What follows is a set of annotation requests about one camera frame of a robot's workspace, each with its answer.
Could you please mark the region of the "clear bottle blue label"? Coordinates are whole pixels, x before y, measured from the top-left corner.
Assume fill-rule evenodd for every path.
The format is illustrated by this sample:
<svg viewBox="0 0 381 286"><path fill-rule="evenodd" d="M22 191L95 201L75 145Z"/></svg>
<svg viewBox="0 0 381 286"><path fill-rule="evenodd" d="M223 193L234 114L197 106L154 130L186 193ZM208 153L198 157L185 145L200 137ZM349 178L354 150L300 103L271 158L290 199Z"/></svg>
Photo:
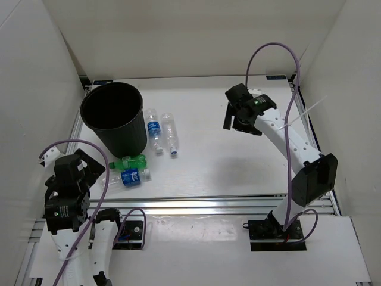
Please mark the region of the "clear bottle blue label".
<svg viewBox="0 0 381 286"><path fill-rule="evenodd" d="M143 181L151 179L149 169L127 169L124 171L110 171L108 183L106 177L100 179L101 184L107 185L109 189L131 188L140 185Z"/></svg>
<svg viewBox="0 0 381 286"><path fill-rule="evenodd" d="M150 146L156 155L160 155L163 153L163 146L161 142L161 128L158 121L157 111L153 108L147 109L145 111L145 120Z"/></svg>

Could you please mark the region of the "clear plastic bottle blue cap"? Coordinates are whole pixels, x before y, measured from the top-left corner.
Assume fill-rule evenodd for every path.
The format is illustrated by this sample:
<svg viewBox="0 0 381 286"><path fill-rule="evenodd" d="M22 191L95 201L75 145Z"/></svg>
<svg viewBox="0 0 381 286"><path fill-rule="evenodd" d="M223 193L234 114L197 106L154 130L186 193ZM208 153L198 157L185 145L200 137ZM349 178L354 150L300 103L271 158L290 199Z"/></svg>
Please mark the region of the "clear plastic bottle blue cap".
<svg viewBox="0 0 381 286"><path fill-rule="evenodd" d="M171 113L162 114L161 125L169 153L171 156L175 157L179 150L179 139L173 115Z"/></svg>

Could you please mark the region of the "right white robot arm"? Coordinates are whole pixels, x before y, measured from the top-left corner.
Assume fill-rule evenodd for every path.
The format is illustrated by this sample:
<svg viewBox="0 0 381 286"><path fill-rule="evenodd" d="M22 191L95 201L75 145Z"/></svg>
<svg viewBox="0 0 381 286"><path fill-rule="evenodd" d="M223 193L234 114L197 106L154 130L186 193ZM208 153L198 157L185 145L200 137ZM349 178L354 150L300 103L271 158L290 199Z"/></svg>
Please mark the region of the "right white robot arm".
<svg viewBox="0 0 381 286"><path fill-rule="evenodd" d="M292 127L285 126L276 103L266 94L253 96L242 83L225 93L228 100L224 129L265 135L291 165L286 198L256 228L260 238L281 238L298 215L331 191L338 160L312 147Z"/></svg>

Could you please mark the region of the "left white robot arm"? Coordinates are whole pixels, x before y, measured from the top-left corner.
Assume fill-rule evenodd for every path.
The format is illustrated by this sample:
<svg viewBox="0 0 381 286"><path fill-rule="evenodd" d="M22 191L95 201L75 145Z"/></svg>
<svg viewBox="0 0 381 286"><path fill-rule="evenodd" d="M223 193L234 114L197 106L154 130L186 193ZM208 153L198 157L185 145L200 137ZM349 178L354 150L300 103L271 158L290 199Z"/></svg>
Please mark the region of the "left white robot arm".
<svg viewBox="0 0 381 286"><path fill-rule="evenodd" d="M111 285L109 264L115 238L124 234L120 212L88 214L90 188L105 167L81 149L54 162L46 180L44 215L60 271L54 285Z"/></svg>

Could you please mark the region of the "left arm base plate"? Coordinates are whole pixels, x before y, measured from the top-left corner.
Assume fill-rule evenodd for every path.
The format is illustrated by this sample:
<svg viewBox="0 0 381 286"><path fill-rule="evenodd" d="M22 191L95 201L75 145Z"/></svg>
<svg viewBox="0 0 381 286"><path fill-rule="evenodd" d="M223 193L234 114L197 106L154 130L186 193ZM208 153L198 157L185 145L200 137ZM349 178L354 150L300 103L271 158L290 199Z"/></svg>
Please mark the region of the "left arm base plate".
<svg viewBox="0 0 381 286"><path fill-rule="evenodd" d="M140 250L143 243L142 220L127 220L124 223L124 230L113 246L113 250Z"/></svg>

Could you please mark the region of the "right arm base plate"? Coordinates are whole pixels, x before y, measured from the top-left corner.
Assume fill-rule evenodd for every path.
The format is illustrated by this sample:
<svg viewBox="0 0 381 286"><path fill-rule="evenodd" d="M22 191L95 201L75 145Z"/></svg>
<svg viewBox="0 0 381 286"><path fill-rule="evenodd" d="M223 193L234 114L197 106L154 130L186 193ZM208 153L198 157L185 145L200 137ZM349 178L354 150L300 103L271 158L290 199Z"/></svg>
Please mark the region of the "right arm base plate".
<svg viewBox="0 0 381 286"><path fill-rule="evenodd" d="M300 220L294 221L286 232L273 234L264 230L265 220L249 220L242 224L249 232L252 252L306 251Z"/></svg>

